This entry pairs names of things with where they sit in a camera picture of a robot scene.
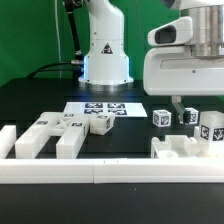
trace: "white block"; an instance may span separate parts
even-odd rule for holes
[[[224,114],[217,111],[202,112],[198,136],[198,148],[201,156],[224,157]]]
[[[100,113],[90,118],[90,133],[106,134],[114,126],[114,113]]]
[[[200,152],[197,140],[186,135],[166,135],[165,141],[153,138],[151,143],[151,158],[188,158]]]
[[[5,125],[0,131],[0,159],[5,159],[16,142],[16,126]]]
[[[58,124],[61,113],[46,112],[16,141],[17,159],[34,159],[50,138],[48,129]]]
[[[190,123],[189,124],[197,124],[198,123],[198,110],[195,110],[194,108],[185,108],[185,110],[191,112],[191,118],[190,118]]]
[[[73,119],[56,144],[57,159],[75,159],[89,131],[89,118]]]
[[[172,114],[167,110],[153,111],[153,124],[158,127],[169,127],[171,125]]]

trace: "white cube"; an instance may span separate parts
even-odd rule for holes
[[[90,118],[90,133],[97,135],[106,134],[114,126],[114,113],[99,113]]]
[[[185,110],[191,112],[190,123],[189,124],[197,124],[198,123],[198,110],[195,110],[192,107],[185,108]]]
[[[167,110],[154,110],[153,124],[158,127],[169,127],[171,125],[171,115]]]
[[[224,114],[217,111],[202,112],[200,139],[208,142],[224,142]]]

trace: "robot logo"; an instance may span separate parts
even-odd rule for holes
[[[101,54],[113,54],[110,45],[107,43],[104,49],[102,50]]]

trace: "white holder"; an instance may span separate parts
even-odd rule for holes
[[[16,142],[16,126],[5,125],[0,131],[0,159],[5,159]]]

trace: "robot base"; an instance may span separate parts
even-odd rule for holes
[[[107,92],[116,92],[124,89],[130,89],[133,87],[134,80],[130,79],[130,81],[121,83],[121,84],[111,84],[111,85],[101,85],[89,83],[88,81],[83,81],[81,78],[79,79],[79,87],[94,91],[107,91]]]

